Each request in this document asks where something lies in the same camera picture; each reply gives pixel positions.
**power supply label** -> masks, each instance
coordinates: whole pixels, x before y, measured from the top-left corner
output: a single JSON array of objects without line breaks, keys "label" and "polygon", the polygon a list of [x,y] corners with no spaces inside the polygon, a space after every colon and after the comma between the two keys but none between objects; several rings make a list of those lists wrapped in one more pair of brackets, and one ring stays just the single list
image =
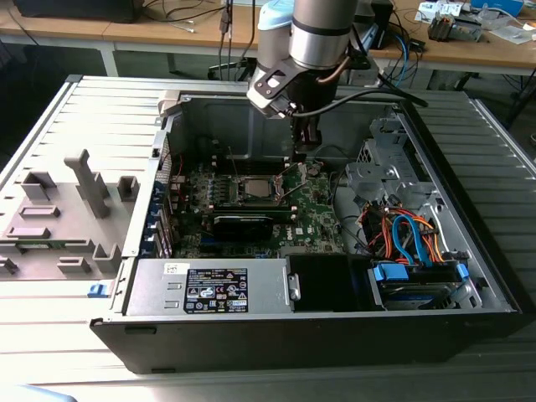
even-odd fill
[{"label": "power supply label", "polygon": [[187,314],[248,312],[248,270],[188,270]]}]

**blue cable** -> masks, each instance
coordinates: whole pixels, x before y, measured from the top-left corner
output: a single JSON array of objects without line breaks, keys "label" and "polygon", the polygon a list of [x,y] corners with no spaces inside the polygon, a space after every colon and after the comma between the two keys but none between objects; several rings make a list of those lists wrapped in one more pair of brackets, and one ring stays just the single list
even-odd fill
[{"label": "blue cable", "polygon": [[396,247],[396,249],[400,251],[400,253],[402,253],[402,255],[408,260],[411,265],[415,263],[410,253],[408,253],[400,244],[398,227],[402,219],[406,219],[408,222],[410,222],[410,228],[413,231],[413,237],[415,239],[415,248],[417,249],[417,255],[419,256],[420,262],[422,262],[425,266],[431,266],[432,263],[428,258],[428,254],[426,254],[426,249],[422,246],[422,243],[420,243],[419,226],[409,215],[399,215],[393,222],[394,247]]},{"label": "blue cable", "polygon": [[405,76],[405,69],[408,66],[408,59],[410,58],[410,52],[408,51],[408,47],[406,46],[404,40],[399,35],[395,35],[394,37],[399,40],[400,44],[402,45],[402,50],[404,51],[404,66],[402,67],[402,72],[400,73],[398,81],[396,81],[396,84],[394,84],[394,86],[398,87],[400,85],[400,82],[402,82],[402,79]]}]

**motherboard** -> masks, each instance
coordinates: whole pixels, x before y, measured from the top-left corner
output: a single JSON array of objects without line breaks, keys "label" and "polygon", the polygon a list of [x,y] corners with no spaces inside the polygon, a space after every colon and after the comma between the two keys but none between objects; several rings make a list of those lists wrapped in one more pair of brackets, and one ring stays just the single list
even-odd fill
[{"label": "motherboard", "polygon": [[178,239],[173,255],[280,258],[343,253],[329,172],[317,162],[287,165],[275,174],[222,174],[199,165],[178,177],[181,183],[172,186]]}]

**blue clip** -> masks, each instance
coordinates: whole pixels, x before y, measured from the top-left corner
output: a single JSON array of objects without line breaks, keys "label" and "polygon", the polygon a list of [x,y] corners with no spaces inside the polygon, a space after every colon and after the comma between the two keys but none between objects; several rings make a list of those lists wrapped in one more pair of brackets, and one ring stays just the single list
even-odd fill
[{"label": "blue clip", "polygon": [[378,264],[373,269],[374,277],[380,281],[407,281],[410,276],[403,264]]},{"label": "blue clip", "polygon": [[90,299],[105,299],[108,297],[106,294],[107,286],[103,285],[101,283],[95,283],[94,285],[91,285],[90,291],[87,292],[87,296]]},{"label": "blue clip", "polygon": [[469,277],[469,271],[467,270],[465,264],[458,264],[456,265],[456,268],[458,269],[458,273],[460,274],[462,280],[465,280]]}]

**wooden table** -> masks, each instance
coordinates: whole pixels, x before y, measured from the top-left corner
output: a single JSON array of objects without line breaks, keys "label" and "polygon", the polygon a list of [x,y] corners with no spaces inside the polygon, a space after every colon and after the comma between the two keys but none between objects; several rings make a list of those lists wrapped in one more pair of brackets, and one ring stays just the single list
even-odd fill
[{"label": "wooden table", "polygon": [[[536,44],[511,44],[490,33],[484,33],[478,43],[451,41],[440,43],[428,39],[425,23],[415,23],[415,8],[419,0],[395,0],[396,9],[403,26],[415,39],[426,42],[425,53],[419,63],[420,70],[458,70],[494,74],[529,75],[536,66]],[[166,0],[166,9],[177,5],[194,5],[194,0]],[[12,15],[25,30],[42,45],[92,48],[100,51],[106,73],[117,76],[113,57],[115,50],[158,52],[167,54],[217,54],[219,47],[220,12],[194,19],[191,26],[196,33],[176,28],[170,23],[152,21],[141,17],[131,24],[98,21],[68,20],[59,18],[24,18],[11,0],[0,0],[0,39],[6,43],[32,44],[20,27],[5,10],[11,4]],[[175,18],[186,18],[219,6],[217,0],[207,0],[193,10],[175,13]],[[156,3],[148,11],[154,18],[163,18],[162,4]],[[238,56],[247,45],[251,35],[251,10],[249,7],[234,7],[234,32],[231,54]],[[258,21],[259,9],[255,10]],[[536,19],[536,12],[523,11],[520,18]],[[248,53],[256,56],[258,33]],[[371,51],[381,67],[393,65],[400,57],[398,48],[391,44],[385,49]]]},{"label": "wooden table", "polygon": [[[413,39],[426,42],[425,53],[419,62],[419,69],[454,70],[478,73],[529,75],[536,67],[536,43],[512,44],[489,32],[484,32],[479,42],[453,40],[436,42],[428,39],[427,23],[415,21],[418,0],[395,0],[396,10],[402,26],[411,33]],[[519,18],[536,20],[536,11],[526,8]],[[397,60],[400,50],[395,44],[385,49],[370,52],[377,60]]]}]

